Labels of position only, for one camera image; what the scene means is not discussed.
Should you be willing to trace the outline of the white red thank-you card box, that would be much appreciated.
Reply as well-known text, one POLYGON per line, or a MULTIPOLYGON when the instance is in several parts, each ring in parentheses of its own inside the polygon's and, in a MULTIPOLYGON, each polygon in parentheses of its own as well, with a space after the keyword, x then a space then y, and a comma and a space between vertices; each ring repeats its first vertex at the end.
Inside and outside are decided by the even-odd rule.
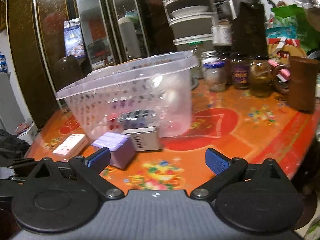
POLYGON ((71 134, 63 143, 53 150, 53 154, 63 157, 64 159, 71 159, 79 155, 87 144, 88 138, 85 134, 71 134))

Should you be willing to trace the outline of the purple card box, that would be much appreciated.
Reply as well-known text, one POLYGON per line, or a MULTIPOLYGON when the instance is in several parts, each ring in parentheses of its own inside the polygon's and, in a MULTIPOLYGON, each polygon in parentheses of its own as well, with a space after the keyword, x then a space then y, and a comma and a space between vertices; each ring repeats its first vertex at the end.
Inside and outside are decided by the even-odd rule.
POLYGON ((136 150, 129 135, 106 132, 91 143, 97 148, 106 147, 111 152, 110 165, 125 169, 136 155, 136 150))

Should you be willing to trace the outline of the grey silver small box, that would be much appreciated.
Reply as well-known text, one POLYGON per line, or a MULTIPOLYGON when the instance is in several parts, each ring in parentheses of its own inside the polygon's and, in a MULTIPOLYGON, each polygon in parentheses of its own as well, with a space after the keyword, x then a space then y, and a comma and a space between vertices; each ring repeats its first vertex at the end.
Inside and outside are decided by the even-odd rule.
POLYGON ((122 134, 128 135, 138 152, 160 151, 162 149, 156 127, 125 129, 122 134))

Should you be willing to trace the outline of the blue lid glass jar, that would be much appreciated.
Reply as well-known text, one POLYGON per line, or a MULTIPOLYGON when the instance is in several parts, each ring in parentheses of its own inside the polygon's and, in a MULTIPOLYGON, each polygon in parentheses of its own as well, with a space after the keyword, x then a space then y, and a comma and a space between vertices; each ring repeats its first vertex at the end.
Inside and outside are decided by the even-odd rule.
POLYGON ((227 82, 225 63, 222 61, 204 63, 203 77, 211 92, 223 91, 227 82))

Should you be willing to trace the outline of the clear plastic perforated basket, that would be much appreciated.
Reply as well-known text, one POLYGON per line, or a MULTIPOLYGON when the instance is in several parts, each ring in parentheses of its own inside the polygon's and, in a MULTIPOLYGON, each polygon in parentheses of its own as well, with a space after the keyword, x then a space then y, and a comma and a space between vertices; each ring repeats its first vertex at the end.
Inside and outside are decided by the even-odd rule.
POLYGON ((166 53, 89 73, 56 93, 92 139, 155 127, 161 138, 185 133, 192 120, 190 51, 166 53))

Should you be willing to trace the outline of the dark purple label jar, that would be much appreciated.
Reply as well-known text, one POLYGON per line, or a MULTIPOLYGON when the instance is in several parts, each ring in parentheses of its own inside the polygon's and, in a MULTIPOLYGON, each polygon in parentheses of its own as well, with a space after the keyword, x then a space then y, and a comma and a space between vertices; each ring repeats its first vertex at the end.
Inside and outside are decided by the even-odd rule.
POLYGON ((244 53, 235 53, 231 60, 233 85, 236 89, 247 89, 250 60, 244 53))

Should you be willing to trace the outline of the amber liquid glass jar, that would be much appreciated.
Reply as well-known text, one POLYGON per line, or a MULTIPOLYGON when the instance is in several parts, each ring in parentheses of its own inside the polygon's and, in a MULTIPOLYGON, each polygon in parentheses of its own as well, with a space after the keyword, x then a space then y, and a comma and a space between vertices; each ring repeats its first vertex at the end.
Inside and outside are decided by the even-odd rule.
POLYGON ((251 60, 249 69, 249 90, 257 98, 267 98, 271 94, 271 65, 268 57, 257 56, 251 60))

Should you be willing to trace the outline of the white lid small jar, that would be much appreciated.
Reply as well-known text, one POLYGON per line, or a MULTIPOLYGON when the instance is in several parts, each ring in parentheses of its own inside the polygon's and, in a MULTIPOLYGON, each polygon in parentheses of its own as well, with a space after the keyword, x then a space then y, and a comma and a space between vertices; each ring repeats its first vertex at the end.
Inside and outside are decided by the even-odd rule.
POLYGON ((215 62, 218 59, 217 51, 211 50, 211 51, 204 51, 201 53, 201 63, 211 63, 215 62))

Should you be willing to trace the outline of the brown plastic mug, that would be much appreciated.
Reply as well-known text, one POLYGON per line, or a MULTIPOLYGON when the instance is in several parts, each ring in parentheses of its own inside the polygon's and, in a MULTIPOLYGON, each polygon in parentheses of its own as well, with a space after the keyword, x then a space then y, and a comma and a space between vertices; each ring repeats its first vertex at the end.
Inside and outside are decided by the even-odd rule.
POLYGON ((281 87, 277 80, 274 80, 274 87, 278 92, 287 96, 287 103, 291 108, 312 114, 316 104, 319 61, 291 56, 289 57, 289 64, 280 64, 273 68, 272 76, 274 79, 282 69, 290 72, 289 86, 285 89, 281 87))

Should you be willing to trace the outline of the blue patterned hanging packet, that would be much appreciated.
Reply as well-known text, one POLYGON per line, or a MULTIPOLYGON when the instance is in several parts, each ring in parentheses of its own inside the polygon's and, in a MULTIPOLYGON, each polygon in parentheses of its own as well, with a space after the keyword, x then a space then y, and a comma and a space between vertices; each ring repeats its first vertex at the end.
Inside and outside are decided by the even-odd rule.
POLYGON ((86 56, 82 37, 80 19, 75 18, 63 22, 63 33, 66 56, 73 55, 76 59, 86 56))

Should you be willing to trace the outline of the green lid glass jar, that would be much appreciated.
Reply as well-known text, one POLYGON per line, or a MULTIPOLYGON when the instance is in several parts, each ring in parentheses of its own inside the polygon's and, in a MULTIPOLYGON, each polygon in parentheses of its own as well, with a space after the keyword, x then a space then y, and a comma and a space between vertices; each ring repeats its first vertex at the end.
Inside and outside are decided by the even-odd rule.
POLYGON ((202 41, 197 41, 197 42, 191 42, 189 43, 189 47, 193 55, 197 58, 198 64, 197 67, 193 68, 193 77, 197 79, 202 79, 203 74, 202 74, 202 64, 201 64, 201 54, 203 52, 203 42, 202 41))

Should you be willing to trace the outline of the round wooden board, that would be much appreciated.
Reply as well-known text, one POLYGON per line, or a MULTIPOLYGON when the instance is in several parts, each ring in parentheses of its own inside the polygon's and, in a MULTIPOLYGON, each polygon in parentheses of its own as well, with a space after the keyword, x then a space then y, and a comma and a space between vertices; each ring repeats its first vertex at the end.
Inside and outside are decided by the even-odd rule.
POLYGON ((291 56, 302 57, 302 58, 307 57, 306 52, 302 48, 295 47, 290 44, 284 44, 284 45, 279 43, 269 44, 268 53, 270 57, 280 61, 283 64, 288 64, 289 57, 291 56))

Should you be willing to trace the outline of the white label dark bottle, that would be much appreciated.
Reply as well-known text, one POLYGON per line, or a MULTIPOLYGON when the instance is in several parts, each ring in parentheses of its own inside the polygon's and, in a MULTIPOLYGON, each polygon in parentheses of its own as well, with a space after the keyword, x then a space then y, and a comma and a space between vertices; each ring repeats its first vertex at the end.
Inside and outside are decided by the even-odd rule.
POLYGON ((219 23, 212 26, 213 46, 218 51, 228 52, 232 47, 231 24, 228 19, 219 20, 219 23))

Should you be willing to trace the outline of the dark wooden mirrored wardrobe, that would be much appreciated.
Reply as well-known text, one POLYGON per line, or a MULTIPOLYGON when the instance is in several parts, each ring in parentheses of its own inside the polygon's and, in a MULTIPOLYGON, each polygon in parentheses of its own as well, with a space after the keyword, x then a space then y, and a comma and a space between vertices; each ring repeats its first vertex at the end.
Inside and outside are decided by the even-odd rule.
POLYGON ((95 68, 173 52, 162 0, 3 0, 11 57, 31 119, 43 127, 55 93, 95 68))

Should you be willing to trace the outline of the green gift bag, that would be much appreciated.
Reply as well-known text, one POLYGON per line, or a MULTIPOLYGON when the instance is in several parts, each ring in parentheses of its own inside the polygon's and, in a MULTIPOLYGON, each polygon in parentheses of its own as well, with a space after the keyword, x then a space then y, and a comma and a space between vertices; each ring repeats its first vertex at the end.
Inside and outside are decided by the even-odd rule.
POLYGON ((319 48, 319 31, 308 22, 303 8, 292 4, 275 7, 271 11, 273 22, 266 29, 267 38, 297 39, 306 53, 319 48))

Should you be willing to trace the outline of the white tiered dish rack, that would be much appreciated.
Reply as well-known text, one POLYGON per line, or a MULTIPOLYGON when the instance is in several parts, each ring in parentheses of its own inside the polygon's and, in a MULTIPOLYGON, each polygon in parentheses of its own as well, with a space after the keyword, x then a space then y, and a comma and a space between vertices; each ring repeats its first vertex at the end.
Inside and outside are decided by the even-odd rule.
POLYGON ((201 43, 206 50, 213 46, 212 27, 219 22, 214 0, 162 0, 173 44, 178 51, 201 43))

